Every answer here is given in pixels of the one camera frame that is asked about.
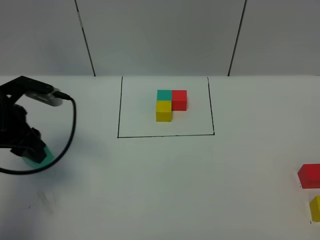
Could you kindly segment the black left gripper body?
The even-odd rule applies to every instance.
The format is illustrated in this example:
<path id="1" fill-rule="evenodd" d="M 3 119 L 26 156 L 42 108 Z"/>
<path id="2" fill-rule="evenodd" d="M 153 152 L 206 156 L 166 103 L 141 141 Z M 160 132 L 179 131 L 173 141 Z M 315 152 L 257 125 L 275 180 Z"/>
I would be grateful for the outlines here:
<path id="1" fill-rule="evenodd" d="M 26 121 L 26 110 L 16 102 L 27 92 L 41 89 L 40 82 L 20 76 L 0 86 L 0 146 L 2 148 L 40 148 L 38 131 Z"/>

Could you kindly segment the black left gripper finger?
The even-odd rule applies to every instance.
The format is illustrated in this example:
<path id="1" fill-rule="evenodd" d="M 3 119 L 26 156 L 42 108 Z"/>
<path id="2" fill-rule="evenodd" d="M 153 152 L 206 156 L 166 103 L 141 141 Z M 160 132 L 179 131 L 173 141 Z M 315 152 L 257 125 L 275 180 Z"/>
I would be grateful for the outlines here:
<path id="1" fill-rule="evenodd" d="M 11 152 L 19 157 L 24 157 L 35 163 L 42 163 L 47 157 L 46 144 L 38 138 L 23 139 L 21 142 L 10 146 Z"/>

